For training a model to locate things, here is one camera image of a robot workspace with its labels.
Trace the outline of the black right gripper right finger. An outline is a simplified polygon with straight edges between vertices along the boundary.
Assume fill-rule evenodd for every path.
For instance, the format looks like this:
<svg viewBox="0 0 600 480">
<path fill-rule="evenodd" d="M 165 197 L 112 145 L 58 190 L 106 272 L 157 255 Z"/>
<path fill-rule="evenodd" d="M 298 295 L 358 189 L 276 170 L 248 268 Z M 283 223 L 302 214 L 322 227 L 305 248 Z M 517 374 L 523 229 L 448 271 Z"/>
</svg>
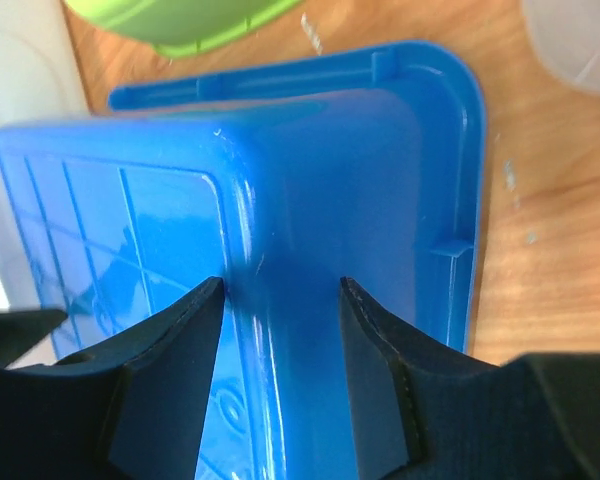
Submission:
<svg viewBox="0 0 600 480">
<path fill-rule="evenodd" d="M 343 278 L 339 320 L 362 479 L 600 479 L 600 353 L 495 366 Z"/>
</svg>

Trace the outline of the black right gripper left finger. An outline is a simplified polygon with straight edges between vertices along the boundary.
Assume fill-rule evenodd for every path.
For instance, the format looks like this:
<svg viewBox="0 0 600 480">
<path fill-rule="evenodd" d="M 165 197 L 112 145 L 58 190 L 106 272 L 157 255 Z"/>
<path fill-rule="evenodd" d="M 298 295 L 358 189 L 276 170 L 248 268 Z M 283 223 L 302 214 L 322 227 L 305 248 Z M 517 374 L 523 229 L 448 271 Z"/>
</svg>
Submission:
<svg viewBox="0 0 600 480">
<path fill-rule="evenodd" d="M 211 277 L 53 365 L 0 368 L 0 479 L 190 479 L 224 311 Z"/>
</svg>

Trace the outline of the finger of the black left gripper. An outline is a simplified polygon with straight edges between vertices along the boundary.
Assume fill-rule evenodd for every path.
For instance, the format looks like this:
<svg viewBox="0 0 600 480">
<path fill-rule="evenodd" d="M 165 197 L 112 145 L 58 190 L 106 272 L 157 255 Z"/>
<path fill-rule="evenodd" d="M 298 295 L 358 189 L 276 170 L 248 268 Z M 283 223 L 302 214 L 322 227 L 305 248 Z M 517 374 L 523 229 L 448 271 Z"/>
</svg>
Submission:
<svg viewBox="0 0 600 480">
<path fill-rule="evenodd" d="M 0 368 L 20 359 L 67 318 L 57 308 L 0 312 Z"/>
</svg>

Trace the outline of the blue plastic bin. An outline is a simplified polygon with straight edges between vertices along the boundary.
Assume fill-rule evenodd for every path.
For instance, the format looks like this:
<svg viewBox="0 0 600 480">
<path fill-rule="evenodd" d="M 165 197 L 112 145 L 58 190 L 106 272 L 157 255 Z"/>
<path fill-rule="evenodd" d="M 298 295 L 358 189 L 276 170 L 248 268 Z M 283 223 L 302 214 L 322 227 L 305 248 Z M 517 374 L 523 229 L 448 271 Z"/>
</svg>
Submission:
<svg viewBox="0 0 600 480">
<path fill-rule="evenodd" d="M 486 107 L 447 49 L 404 41 L 127 85 L 111 115 L 26 132 L 17 224 L 59 357 L 225 288 L 190 479 L 357 475 L 339 284 L 459 351 L 474 290 Z"/>
</svg>

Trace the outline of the white plastic tub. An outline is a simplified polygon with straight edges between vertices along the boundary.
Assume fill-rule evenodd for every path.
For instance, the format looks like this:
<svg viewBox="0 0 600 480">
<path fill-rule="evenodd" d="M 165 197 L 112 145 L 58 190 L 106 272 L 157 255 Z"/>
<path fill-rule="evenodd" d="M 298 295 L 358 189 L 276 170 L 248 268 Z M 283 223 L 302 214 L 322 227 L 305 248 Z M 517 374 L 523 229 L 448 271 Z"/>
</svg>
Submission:
<svg viewBox="0 0 600 480">
<path fill-rule="evenodd" d="M 86 115 L 87 102 L 59 1 L 0 1 L 0 310 L 39 303 L 36 263 L 18 219 L 39 217 L 26 130 Z"/>
</svg>

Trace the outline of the green plastic basin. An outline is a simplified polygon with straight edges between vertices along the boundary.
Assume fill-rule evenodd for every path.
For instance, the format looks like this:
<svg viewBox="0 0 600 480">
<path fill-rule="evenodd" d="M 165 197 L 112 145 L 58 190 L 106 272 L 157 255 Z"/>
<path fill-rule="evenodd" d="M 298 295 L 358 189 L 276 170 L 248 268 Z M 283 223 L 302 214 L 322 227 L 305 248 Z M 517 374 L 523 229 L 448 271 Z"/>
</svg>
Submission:
<svg viewBox="0 0 600 480">
<path fill-rule="evenodd" d="M 244 37 L 295 0 L 84 0 L 66 5 L 103 30 L 149 44 L 168 58 L 198 55 Z"/>
</svg>

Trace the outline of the white perforated plastic basket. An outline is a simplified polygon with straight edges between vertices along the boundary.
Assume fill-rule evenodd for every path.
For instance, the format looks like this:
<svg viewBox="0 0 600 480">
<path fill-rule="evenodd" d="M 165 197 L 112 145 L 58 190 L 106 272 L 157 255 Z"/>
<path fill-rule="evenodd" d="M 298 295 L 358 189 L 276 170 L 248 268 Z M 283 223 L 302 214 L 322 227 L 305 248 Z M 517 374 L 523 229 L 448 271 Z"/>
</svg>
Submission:
<svg viewBox="0 0 600 480">
<path fill-rule="evenodd" d="M 543 66 L 571 87 L 600 95 L 600 1 L 523 1 L 521 9 Z"/>
</svg>

